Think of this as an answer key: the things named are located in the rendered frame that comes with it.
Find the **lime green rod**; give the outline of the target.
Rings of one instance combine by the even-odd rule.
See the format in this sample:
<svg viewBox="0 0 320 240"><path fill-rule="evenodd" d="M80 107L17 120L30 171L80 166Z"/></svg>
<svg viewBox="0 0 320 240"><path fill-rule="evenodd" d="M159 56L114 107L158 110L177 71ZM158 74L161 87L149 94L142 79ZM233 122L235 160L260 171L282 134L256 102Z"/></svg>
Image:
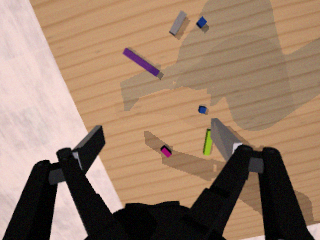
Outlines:
<svg viewBox="0 0 320 240"><path fill-rule="evenodd" d="M210 138L210 129L207 129L206 130L204 147L203 147L203 154L204 155L209 155L210 154L211 144L212 144L212 140Z"/></svg>

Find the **small magenta block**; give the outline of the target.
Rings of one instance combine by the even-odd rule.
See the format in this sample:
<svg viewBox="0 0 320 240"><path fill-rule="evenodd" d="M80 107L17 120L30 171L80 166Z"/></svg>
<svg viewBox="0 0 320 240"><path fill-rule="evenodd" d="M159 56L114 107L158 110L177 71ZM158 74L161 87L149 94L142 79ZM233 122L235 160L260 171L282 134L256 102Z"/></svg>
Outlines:
<svg viewBox="0 0 320 240"><path fill-rule="evenodd" d="M161 152L167 157L172 155L172 152L165 145L161 147Z"/></svg>

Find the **purple rod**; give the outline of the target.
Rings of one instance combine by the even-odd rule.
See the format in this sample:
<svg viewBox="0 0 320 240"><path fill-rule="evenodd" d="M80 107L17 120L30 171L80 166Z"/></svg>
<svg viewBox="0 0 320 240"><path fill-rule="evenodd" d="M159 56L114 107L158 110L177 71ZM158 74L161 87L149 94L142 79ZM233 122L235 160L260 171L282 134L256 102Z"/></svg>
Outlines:
<svg viewBox="0 0 320 240"><path fill-rule="evenodd" d="M133 53L131 50L129 50L128 48L125 48L125 50L123 51L123 54L125 56L127 56L128 58L130 58L132 61L134 61L135 63L137 63L138 65L140 65L141 67L143 67L145 70L147 70L148 72L150 72L151 74L153 74L154 76L157 76L158 73L160 72L158 69L156 69L155 67L153 67L151 64L149 64L148 62L146 62L145 60L143 60L141 57L139 57L138 55L136 55L135 53Z"/></svg>

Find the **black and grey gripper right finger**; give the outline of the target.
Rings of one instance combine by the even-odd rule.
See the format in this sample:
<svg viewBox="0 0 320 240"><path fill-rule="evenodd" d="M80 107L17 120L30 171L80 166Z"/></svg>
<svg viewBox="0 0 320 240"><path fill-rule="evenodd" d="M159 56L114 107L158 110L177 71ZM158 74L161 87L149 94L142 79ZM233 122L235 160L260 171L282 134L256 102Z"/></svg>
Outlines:
<svg viewBox="0 0 320 240"><path fill-rule="evenodd" d="M315 240L279 150L254 151L218 118L211 118L210 138L227 163L165 240L208 240L213 229L223 235L249 172L258 173L265 240Z"/></svg>

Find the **grey rectangular bar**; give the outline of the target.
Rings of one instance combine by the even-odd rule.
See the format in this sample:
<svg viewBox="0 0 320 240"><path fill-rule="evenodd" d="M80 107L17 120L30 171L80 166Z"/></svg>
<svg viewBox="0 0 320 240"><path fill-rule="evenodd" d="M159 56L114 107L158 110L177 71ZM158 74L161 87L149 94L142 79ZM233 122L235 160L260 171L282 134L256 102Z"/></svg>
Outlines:
<svg viewBox="0 0 320 240"><path fill-rule="evenodd" d="M174 35L174 36L176 35L179 27L181 26L184 18L186 17L186 15L187 15L187 14L185 14L184 12L182 12L182 11L180 10L180 12L179 12L176 20L174 21L174 23L173 23L173 25L172 25L169 33L171 33L171 34Z"/></svg>

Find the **small blue cube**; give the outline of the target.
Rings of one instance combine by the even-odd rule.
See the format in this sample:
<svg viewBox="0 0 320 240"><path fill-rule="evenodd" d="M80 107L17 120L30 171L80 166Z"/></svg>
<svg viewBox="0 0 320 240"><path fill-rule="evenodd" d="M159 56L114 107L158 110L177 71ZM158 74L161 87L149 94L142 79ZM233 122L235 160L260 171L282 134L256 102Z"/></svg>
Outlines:
<svg viewBox="0 0 320 240"><path fill-rule="evenodd" d="M205 114L205 112L206 112L206 107L205 107L205 106L199 106L198 112Z"/></svg>
<svg viewBox="0 0 320 240"><path fill-rule="evenodd" d="M207 21L204 19L204 17L202 16L198 22L196 23L196 25L201 29L205 24L207 23Z"/></svg>

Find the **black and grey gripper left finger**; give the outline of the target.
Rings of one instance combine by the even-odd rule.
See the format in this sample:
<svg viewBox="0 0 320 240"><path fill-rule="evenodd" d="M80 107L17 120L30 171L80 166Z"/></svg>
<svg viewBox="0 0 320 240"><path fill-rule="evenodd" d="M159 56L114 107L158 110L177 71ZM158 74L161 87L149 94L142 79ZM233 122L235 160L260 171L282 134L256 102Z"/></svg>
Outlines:
<svg viewBox="0 0 320 240"><path fill-rule="evenodd" d="M70 188L91 240L130 240L86 177L105 144L102 125L96 125L73 149L59 149L56 152L59 162L37 162L2 240L50 240L57 187L62 182Z"/></svg>

